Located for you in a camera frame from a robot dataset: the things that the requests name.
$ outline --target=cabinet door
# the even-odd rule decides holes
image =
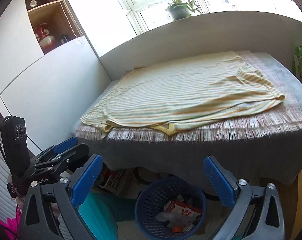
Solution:
[[[12,0],[0,17],[0,94],[23,70],[43,56],[24,0]]]
[[[23,117],[41,149],[71,135],[73,125],[110,83],[90,44],[74,39],[44,55],[1,94],[12,115]]]

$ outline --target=plant pot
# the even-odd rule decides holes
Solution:
[[[44,54],[57,47],[57,41],[54,36],[49,35],[46,23],[40,24],[33,31]]]
[[[171,19],[173,21],[176,20],[180,20],[183,18],[187,18],[190,16],[190,11],[189,9],[183,7],[183,6],[177,6],[176,5],[172,5],[169,9],[168,9],[168,13],[171,17]]]

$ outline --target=pink fabric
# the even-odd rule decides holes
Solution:
[[[4,223],[0,220],[0,225],[4,228],[8,228],[12,232],[14,232],[17,236],[19,236],[19,225],[21,220],[21,211],[20,208],[17,209],[16,218],[10,219],[7,218],[7,223]],[[16,236],[13,235],[10,231],[4,230],[10,240],[15,240]]]

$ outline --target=woven blanket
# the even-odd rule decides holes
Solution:
[[[249,51],[239,52],[238,54],[241,59],[244,59],[245,64],[253,67],[257,70],[256,73],[268,79],[275,90],[286,95],[286,99],[282,104],[258,114],[219,120],[192,130],[178,132],[173,136],[151,128],[113,128],[109,133],[106,133],[97,127],[85,124],[81,124],[77,128],[76,136],[91,140],[100,140],[107,137],[108,139],[155,142],[167,140],[215,141],[259,138],[275,133],[302,130],[302,113],[296,100],[287,91],[286,87]]]

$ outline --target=spider plant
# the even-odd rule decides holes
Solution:
[[[173,9],[173,8],[177,8],[177,7],[183,7],[189,11],[191,11],[192,13],[195,13],[196,11],[198,11],[199,13],[202,14],[202,10],[200,8],[200,6],[196,3],[195,0],[187,0],[187,2],[183,2],[182,0],[170,0],[171,3],[169,4],[169,6],[167,7],[166,11],[168,11],[169,9]]]

